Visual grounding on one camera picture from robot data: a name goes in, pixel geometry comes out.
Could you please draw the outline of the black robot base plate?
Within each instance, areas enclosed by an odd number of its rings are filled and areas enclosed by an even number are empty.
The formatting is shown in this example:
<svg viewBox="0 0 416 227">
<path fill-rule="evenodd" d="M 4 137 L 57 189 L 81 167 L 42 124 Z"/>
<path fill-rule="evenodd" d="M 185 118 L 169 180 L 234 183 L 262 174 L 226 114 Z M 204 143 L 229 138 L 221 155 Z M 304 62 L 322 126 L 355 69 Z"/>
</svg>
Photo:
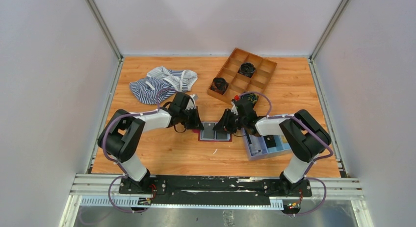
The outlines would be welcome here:
<svg viewBox="0 0 416 227">
<path fill-rule="evenodd" d="M 210 176 L 154 176 L 146 185 L 123 178 L 120 194 L 150 195 L 155 204 L 268 205 L 270 198 L 285 197 L 298 201 L 310 198 L 307 180 L 290 185 L 273 178 Z"/>
</svg>

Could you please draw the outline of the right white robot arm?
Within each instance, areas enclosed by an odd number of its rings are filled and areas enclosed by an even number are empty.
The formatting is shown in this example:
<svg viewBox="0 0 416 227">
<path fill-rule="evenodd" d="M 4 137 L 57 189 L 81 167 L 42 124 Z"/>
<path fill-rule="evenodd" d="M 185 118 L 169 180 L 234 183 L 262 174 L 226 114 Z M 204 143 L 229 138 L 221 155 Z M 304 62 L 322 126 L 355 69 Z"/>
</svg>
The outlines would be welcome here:
<svg viewBox="0 0 416 227">
<path fill-rule="evenodd" d="M 232 108 L 225 109 L 214 131 L 233 134 L 240 129 L 252 136 L 277 136 L 286 138 L 293 157 L 281 174 L 281 179 L 295 184 L 301 181 L 314 162 L 331 157 L 332 139 L 329 133 L 306 110 L 294 114 L 259 116 L 252 102 L 242 97 L 232 100 Z"/>
</svg>

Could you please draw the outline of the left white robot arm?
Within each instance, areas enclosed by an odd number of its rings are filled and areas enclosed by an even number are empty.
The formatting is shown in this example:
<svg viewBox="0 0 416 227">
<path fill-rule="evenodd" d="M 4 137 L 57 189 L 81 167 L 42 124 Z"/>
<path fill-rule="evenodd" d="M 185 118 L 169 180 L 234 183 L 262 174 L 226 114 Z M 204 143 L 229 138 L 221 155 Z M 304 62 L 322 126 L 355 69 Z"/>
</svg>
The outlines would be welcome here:
<svg viewBox="0 0 416 227">
<path fill-rule="evenodd" d="M 150 175 L 149 170 L 136 155 L 143 133 L 161 128 L 172 127 L 179 132 L 178 125 L 184 131 L 202 130 L 196 94 L 176 93 L 172 101 L 158 109 L 142 113 L 117 110 L 98 137 L 97 145 L 105 157 L 116 163 L 125 177 L 135 182 L 143 182 Z"/>
</svg>

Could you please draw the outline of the red leather card holder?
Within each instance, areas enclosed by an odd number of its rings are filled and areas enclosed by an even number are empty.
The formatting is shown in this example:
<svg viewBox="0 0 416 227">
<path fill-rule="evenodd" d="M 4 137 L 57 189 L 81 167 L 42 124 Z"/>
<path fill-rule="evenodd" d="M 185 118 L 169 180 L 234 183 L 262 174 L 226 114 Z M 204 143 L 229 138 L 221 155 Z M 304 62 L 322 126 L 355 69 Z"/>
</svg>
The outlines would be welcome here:
<svg viewBox="0 0 416 227">
<path fill-rule="evenodd" d="M 194 133 L 198 134 L 198 140 L 204 142 L 231 142 L 232 136 L 223 131 L 215 131 L 213 128 L 217 122 L 202 122 L 204 130 L 193 129 Z"/>
</svg>

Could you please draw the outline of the dark VIP credit card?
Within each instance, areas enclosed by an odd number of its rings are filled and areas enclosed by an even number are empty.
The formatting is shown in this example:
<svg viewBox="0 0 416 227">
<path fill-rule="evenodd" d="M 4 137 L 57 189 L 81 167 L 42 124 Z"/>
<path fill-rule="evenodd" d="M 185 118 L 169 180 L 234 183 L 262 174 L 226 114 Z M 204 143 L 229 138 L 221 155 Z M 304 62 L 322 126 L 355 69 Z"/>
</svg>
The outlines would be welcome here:
<svg viewBox="0 0 416 227">
<path fill-rule="evenodd" d="M 215 133 L 215 139 L 219 141 L 229 141 L 230 140 L 230 134 L 224 131 L 217 131 Z"/>
</svg>

